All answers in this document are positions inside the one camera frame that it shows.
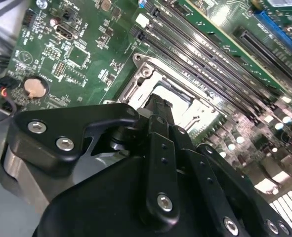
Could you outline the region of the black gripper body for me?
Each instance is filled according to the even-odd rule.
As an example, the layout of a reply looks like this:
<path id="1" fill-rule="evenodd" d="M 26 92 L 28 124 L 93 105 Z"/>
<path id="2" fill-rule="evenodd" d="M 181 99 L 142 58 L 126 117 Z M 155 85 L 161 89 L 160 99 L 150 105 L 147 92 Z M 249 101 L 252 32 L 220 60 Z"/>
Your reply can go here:
<path id="1" fill-rule="evenodd" d="M 188 176 L 173 158 L 131 157 L 117 162 L 59 194 L 34 232 L 36 237 L 207 237 L 208 223 L 192 202 Z M 176 219 L 163 222 L 157 202 L 167 195 L 179 206 Z"/>

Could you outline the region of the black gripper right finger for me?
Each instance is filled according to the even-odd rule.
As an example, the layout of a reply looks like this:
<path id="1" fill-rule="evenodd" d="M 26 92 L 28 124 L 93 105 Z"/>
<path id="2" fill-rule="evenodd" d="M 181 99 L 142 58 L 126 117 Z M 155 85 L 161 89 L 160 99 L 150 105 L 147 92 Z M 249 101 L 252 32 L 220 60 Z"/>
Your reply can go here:
<path id="1" fill-rule="evenodd" d="M 209 237 L 292 237 L 292 228 L 262 197 L 248 177 L 235 170 L 208 144 L 194 147 L 188 133 L 174 124 L 171 103 L 163 101 L 177 150 L 177 164 L 196 186 Z"/>

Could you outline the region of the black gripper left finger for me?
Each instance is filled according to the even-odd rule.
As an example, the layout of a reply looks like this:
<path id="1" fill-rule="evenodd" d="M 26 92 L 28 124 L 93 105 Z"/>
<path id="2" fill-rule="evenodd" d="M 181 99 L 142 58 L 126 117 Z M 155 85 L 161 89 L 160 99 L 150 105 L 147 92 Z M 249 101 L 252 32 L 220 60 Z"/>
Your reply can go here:
<path id="1" fill-rule="evenodd" d="M 34 195 L 35 202 L 46 198 L 47 208 L 59 194 L 95 175 L 73 180 L 88 148 L 98 155 L 114 153 L 113 142 L 117 141 L 128 152 L 120 161 L 131 157 L 173 158 L 176 168 L 163 101 L 152 95 L 145 112 L 122 103 L 21 112 L 10 123 L 4 169 L 23 193 Z M 153 212 L 153 204 L 148 204 L 149 213 L 163 222 L 178 217 L 180 208 L 173 206 L 167 195 L 159 194 L 157 202 L 163 213 Z"/>

